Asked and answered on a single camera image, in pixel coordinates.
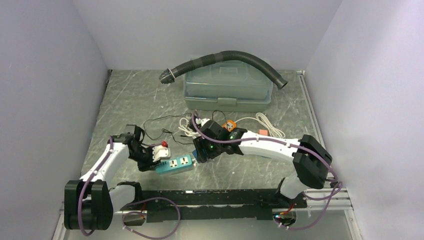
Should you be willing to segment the teal power strip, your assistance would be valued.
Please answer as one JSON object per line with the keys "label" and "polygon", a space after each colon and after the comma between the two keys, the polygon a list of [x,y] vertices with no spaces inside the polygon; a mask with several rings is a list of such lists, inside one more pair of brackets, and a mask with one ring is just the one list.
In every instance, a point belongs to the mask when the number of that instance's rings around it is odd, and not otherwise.
{"label": "teal power strip", "polygon": [[172,175],[189,171],[193,168],[194,161],[189,154],[181,155],[173,159],[163,160],[156,167],[155,172],[159,175]]}

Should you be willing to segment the orange power strip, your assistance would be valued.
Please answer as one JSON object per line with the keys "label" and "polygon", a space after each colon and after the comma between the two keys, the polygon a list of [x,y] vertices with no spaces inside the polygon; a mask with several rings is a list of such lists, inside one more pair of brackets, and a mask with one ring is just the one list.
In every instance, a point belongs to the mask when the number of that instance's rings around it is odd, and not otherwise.
{"label": "orange power strip", "polygon": [[231,132],[231,131],[233,131],[236,127],[237,127],[237,124],[233,121],[233,120],[227,120],[223,125],[222,125],[222,127],[224,128],[224,129],[226,129],[228,132]]}

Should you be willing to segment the pink small block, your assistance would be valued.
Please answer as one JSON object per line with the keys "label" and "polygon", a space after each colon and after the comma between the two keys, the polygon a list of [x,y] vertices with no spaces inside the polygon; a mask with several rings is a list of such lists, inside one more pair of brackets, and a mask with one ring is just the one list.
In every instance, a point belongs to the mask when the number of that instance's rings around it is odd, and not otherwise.
{"label": "pink small block", "polygon": [[268,130],[266,130],[266,129],[260,129],[260,130],[258,131],[258,134],[259,134],[259,135],[262,135],[262,136],[268,136],[269,132],[268,132]]}

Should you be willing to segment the blue cube socket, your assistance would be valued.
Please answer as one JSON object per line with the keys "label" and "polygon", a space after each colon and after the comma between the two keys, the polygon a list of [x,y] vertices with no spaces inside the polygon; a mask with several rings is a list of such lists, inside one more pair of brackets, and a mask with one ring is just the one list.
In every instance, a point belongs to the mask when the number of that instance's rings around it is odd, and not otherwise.
{"label": "blue cube socket", "polygon": [[193,150],[192,152],[191,152],[191,155],[192,155],[192,162],[193,163],[198,163],[198,152],[197,152],[197,150]]}

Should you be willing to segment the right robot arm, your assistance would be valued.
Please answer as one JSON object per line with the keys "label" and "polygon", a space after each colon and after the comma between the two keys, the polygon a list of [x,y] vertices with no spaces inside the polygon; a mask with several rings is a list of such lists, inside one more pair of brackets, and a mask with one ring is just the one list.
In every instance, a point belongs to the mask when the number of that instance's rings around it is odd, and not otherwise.
{"label": "right robot arm", "polygon": [[221,127],[202,127],[193,139],[196,157],[201,163],[226,153],[252,155],[291,163],[294,172],[283,178],[276,188],[275,200],[289,207],[295,198],[308,189],[321,190],[328,181],[332,157],[311,135],[301,139],[284,139],[265,136],[245,128],[232,131]]}

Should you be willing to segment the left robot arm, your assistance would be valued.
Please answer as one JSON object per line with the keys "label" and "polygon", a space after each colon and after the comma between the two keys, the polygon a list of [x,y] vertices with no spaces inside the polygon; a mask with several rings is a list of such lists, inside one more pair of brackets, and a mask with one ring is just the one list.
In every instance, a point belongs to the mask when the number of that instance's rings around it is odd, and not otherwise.
{"label": "left robot arm", "polygon": [[109,136],[103,154],[94,166],[78,180],[70,180],[64,188],[64,226],[80,230],[89,236],[95,230],[106,230],[113,215],[126,205],[131,210],[144,203],[141,187],[135,182],[124,182],[113,191],[108,182],[119,167],[131,159],[141,172],[153,170],[160,162],[155,156],[167,143],[144,144],[145,131],[135,125],[126,125],[124,132]]}

